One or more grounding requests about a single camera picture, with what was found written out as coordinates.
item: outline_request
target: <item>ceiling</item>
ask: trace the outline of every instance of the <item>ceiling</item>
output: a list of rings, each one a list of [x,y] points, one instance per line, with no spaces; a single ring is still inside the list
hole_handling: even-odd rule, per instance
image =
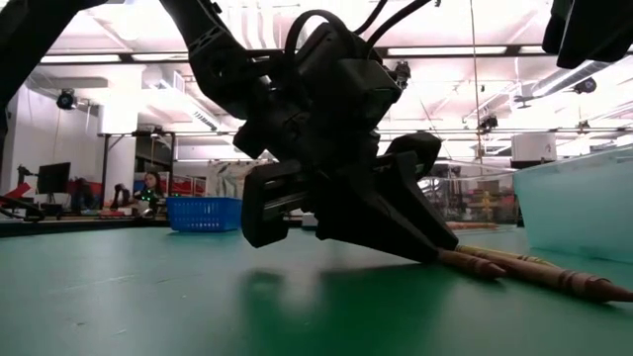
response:
[[[278,48],[294,19],[306,10],[321,8],[339,16],[350,29],[358,27],[376,5],[376,0],[220,0],[223,20],[235,38],[247,48]],[[366,32],[371,35],[378,25],[395,14],[408,1],[391,0],[375,25]],[[379,41],[379,46],[448,46],[448,45],[538,45],[549,20],[551,0],[469,0],[443,1],[439,7],[426,5],[394,26]],[[304,30],[309,33],[319,24],[310,20]],[[51,48],[51,54],[184,51],[186,47],[157,0],[126,1],[124,5],[103,5],[79,13]],[[397,59],[386,60],[390,67]],[[497,58],[424,58],[408,59],[412,79],[401,100],[392,107],[379,125],[381,130],[474,129],[478,118],[487,114],[498,117],[504,129],[573,128],[582,120],[597,119],[592,127],[616,128],[633,124],[628,110],[609,114],[612,108],[628,104],[633,82],[633,60],[623,59],[593,78],[598,83],[592,94],[577,95],[561,91],[529,102],[529,108],[518,109],[512,98],[522,94],[518,88],[530,86],[552,74],[559,73],[552,56]],[[42,66],[37,74],[47,81],[58,78],[102,77],[109,80],[124,65]],[[161,64],[159,71],[170,78],[178,72],[186,82],[187,98],[217,118],[225,130],[234,130],[239,121],[206,98],[198,89],[188,64]],[[89,99],[103,101],[104,90],[81,92]],[[182,107],[182,97],[148,88],[139,90],[142,103],[140,121],[155,123],[174,130],[205,131]],[[453,156],[472,156],[477,136],[441,134],[448,139],[444,145]],[[484,136],[507,142],[506,135]],[[561,135],[562,143],[575,135]],[[590,141],[602,144],[614,139],[594,135],[565,144],[566,153],[578,154],[588,149]],[[204,142],[195,140],[196,144]],[[217,139],[209,143],[216,144]]]

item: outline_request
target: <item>red object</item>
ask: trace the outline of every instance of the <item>red object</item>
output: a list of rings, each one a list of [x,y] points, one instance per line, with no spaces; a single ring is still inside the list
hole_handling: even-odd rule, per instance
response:
[[[195,192],[194,192],[194,179],[189,177],[174,176],[172,194],[181,196],[204,196],[206,183],[203,180],[196,180]],[[163,192],[167,192],[166,179],[160,180],[160,188]]]
[[[501,198],[502,204],[512,205],[514,204],[514,196],[505,196]]]
[[[4,196],[10,199],[20,199],[25,193],[27,193],[30,190],[31,190],[31,186],[29,185],[29,183],[22,183],[21,185],[18,186],[18,188],[5,194]]]
[[[124,212],[118,212],[118,211],[103,211],[101,213],[99,213],[100,217],[124,217],[126,214]]]
[[[95,196],[101,195],[101,183],[88,182],[90,191]],[[68,182],[68,194],[73,194],[77,190],[77,186],[74,181]]]

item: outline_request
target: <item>green tabletop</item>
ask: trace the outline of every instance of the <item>green tabletop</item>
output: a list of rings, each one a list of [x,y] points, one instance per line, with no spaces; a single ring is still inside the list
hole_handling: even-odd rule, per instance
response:
[[[527,252],[522,230],[462,243]],[[633,289],[633,265],[531,251]],[[0,354],[626,355],[633,307],[485,283],[293,230],[166,228],[0,240]]]

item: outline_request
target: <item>translucent plastic bin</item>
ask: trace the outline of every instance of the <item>translucent plastic bin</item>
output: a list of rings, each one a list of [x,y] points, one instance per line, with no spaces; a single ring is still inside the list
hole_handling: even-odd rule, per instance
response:
[[[514,174],[532,247],[633,263],[633,146]]]
[[[169,224],[176,231],[229,231],[240,228],[241,200],[167,198]]]

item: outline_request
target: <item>blue basket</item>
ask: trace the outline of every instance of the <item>blue basket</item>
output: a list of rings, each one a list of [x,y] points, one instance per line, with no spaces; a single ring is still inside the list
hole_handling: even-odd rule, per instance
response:
[[[167,214],[176,231],[229,231],[240,227],[241,200],[167,198]]]

